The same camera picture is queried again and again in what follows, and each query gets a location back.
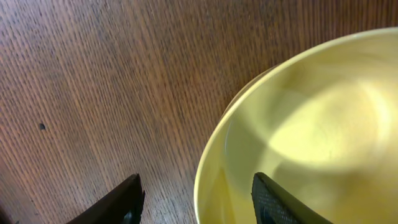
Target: dark spot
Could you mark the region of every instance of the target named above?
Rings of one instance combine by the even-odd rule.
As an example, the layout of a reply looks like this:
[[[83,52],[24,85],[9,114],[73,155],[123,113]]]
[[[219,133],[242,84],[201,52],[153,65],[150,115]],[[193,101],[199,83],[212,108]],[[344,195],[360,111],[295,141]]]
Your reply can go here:
[[[40,128],[40,130],[45,130],[44,124],[43,124],[43,123],[40,123],[40,124],[39,124],[39,128]]]

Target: black object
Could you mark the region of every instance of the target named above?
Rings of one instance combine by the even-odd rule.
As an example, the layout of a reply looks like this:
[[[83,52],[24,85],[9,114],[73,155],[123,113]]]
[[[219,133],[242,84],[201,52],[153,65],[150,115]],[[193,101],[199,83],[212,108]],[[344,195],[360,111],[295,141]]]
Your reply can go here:
[[[141,221],[144,198],[139,174],[131,175],[68,224],[137,224]]]
[[[329,224],[263,173],[254,174],[252,199],[257,224]]]

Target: yellow bowl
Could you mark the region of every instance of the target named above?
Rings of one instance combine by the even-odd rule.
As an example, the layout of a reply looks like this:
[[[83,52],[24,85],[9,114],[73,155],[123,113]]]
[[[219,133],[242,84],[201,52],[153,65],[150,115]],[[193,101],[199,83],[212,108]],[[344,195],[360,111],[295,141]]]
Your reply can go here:
[[[397,93],[397,28],[329,41],[261,74],[203,152],[198,223],[255,223],[255,172],[333,223],[396,222]]]

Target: wood grain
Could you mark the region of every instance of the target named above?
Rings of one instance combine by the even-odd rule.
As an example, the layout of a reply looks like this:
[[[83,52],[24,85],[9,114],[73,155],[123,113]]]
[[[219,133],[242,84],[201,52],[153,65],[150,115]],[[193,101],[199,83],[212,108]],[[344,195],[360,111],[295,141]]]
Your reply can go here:
[[[142,223],[194,223],[196,168],[234,94],[396,25],[398,1],[0,0],[0,207],[65,223],[138,172]]]

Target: brown wooden surface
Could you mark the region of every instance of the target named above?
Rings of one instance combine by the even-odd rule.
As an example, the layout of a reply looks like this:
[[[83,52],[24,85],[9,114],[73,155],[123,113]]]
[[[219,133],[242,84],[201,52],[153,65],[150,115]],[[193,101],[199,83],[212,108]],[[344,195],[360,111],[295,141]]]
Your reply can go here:
[[[240,88],[396,25],[398,1],[0,0],[0,207],[65,223],[138,172],[143,223],[194,223],[201,153]]]

